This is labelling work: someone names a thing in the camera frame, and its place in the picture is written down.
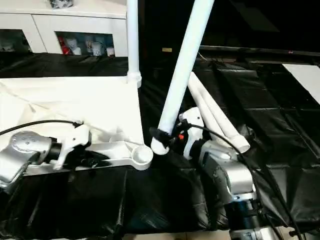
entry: table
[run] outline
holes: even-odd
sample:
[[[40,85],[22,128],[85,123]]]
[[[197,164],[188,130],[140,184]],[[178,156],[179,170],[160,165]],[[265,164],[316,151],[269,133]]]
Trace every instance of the table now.
[[[0,77],[123,76],[126,58],[1,53]],[[288,221],[276,180],[301,229],[320,221],[320,106],[281,64],[197,61],[194,72],[251,149],[245,154],[272,220]],[[138,90],[144,141],[158,125],[172,64],[141,69]],[[194,107],[187,91],[180,111]],[[0,233],[25,239],[116,237],[228,227],[215,185],[173,152],[146,171],[115,167],[25,177],[12,196],[0,193]]]

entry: white pvc pipe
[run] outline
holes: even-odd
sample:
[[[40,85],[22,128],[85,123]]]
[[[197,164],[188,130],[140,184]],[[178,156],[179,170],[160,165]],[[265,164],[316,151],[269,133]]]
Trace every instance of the white pvc pipe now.
[[[211,131],[214,131],[217,134],[222,135],[223,137],[226,137],[224,135],[223,131],[221,130],[219,124],[217,123],[215,117],[213,116],[210,109],[208,108],[205,100],[201,96],[201,94],[198,90],[198,85],[195,82],[193,75],[195,75],[195,74],[193,72],[191,72],[190,80],[188,82],[188,88],[189,88],[190,93],[193,97],[193,100],[195,101],[195,104],[197,105],[197,107],[200,110],[200,113],[201,113],[201,116],[202,116],[203,121],[205,123],[205,126],[208,129],[210,129]],[[210,134],[210,135],[213,140],[216,139],[216,136],[214,136],[213,134]]]
[[[127,77],[129,81],[136,81],[138,88],[140,88],[138,0],[126,1],[126,28],[128,46]]]
[[[158,128],[172,133],[179,109],[185,95],[190,73],[195,64],[197,53],[203,38],[208,19],[215,0],[195,0],[185,31],[181,50],[175,65],[168,95],[166,96]],[[151,148],[155,154],[164,155],[169,148],[152,139]]]
[[[239,149],[241,153],[244,153],[247,150],[249,150],[250,144],[248,143],[246,138],[240,135],[240,133],[237,131],[237,129],[233,126],[233,124],[227,118],[225,113],[221,110],[219,105],[216,103],[214,98],[210,95],[208,90],[205,88],[205,86],[201,83],[199,78],[193,72],[190,75],[189,84],[190,83],[192,83],[194,87],[198,89],[199,91],[198,94],[202,96],[205,104],[207,105],[208,109],[210,110],[215,120],[217,121],[217,124],[220,126],[222,132],[231,141],[231,143],[237,149]]]

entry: mug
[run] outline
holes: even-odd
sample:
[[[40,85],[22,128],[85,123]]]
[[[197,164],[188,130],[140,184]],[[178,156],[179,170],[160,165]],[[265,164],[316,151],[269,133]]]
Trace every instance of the mug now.
[[[103,54],[103,45],[97,41],[93,42],[92,53],[93,53],[93,56],[101,56]]]
[[[76,49],[78,47],[78,42],[77,42],[77,39],[75,38],[66,38],[65,41],[66,41],[66,45],[71,50]]]

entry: white fabric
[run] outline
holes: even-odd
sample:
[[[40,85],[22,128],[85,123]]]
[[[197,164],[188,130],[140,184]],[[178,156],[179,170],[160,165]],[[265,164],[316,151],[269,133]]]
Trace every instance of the white fabric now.
[[[125,141],[144,144],[137,84],[127,83],[126,76],[0,79],[0,131],[50,119],[84,121],[92,143],[106,143],[122,133]],[[59,139],[72,128],[45,123],[23,130]],[[0,136],[0,150],[12,135]]]

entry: white tripod leg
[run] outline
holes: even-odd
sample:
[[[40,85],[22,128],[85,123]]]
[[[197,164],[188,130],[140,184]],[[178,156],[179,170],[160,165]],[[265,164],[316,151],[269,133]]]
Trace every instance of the white tripod leg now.
[[[174,128],[214,2],[215,0],[195,0],[193,4],[158,125],[160,130],[168,134],[171,134]],[[169,152],[169,148],[165,148],[163,144],[155,138],[152,139],[151,148],[153,152],[158,155],[164,155]]]

